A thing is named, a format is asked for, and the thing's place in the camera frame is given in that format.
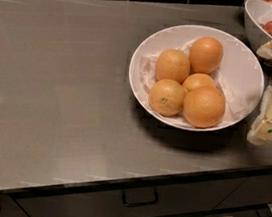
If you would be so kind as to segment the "dark upper drawer front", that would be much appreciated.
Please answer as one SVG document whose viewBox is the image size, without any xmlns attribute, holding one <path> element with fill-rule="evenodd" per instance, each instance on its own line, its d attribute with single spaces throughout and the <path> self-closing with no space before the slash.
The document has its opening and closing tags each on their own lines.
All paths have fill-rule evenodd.
<svg viewBox="0 0 272 217">
<path fill-rule="evenodd" d="M 243 181 L 222 179 L 19 198 L 30 217 L 162 217 L 213 211 Z"/>
</svg>

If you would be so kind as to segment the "dark right drawer front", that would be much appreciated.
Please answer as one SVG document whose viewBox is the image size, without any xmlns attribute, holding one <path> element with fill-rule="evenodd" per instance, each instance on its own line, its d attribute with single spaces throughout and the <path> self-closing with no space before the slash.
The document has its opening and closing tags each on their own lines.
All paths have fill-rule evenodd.
<svg viewBox="0 0 272 217">
<path fill-rule="evenodd" d="M 218 209 L 234 207 L 255 206 L 257 204 L 272 203 L 272 174 L 252 176 L 236 188 L 224 201 L 217 206 Z"/>
</svg>

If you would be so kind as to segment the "white bowl with strawberries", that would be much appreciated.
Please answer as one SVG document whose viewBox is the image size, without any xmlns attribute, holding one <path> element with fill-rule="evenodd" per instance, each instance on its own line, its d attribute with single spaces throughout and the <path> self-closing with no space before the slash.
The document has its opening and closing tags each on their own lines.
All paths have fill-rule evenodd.
<svg viewBox="0 0 272 217">
<path fill-rule="evenodd" d="M 272 40 L 272 36 L 263 29 L 263 25 L 268 21 L 272 21 L 272 4 L 263 0 L 246 0 L 244 9 L 245 34 L 248 37 L 251 49 L 256 54 L 261 45 Z M 272 67 L 272 60 L 262 59 L 258 55 L 257 57 L 261 62 Z"/>
</svg>

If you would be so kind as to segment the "small middle orange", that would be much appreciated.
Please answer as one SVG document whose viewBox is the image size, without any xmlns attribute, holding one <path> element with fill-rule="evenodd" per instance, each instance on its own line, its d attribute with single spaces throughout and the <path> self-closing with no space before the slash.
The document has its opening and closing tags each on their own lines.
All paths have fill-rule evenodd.
<svg viewBox="0 0 272 217">
<path fill-rule="evenodd" d="M 182 86 L 187 92 L 190 92 L 191 90 L 200 87 L 215 87 L 216 83 L 215 80 L 208 74 L 194 73 L 184 80 Z"/>
</svg>

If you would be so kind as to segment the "front right large orange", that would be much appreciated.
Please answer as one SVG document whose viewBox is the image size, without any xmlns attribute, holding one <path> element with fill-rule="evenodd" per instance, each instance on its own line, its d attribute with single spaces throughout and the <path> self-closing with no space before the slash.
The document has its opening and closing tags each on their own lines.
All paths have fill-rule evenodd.
<svg viewBox="0 0 272 217">
<path fill-rule="evenodd" d="M 222 121 L 226 111 L 225 104 L 225 96 L 219 89 L 200 87 L 186 94 L 183 116 L 194 127 L 210 128 Z"/>
</svg>

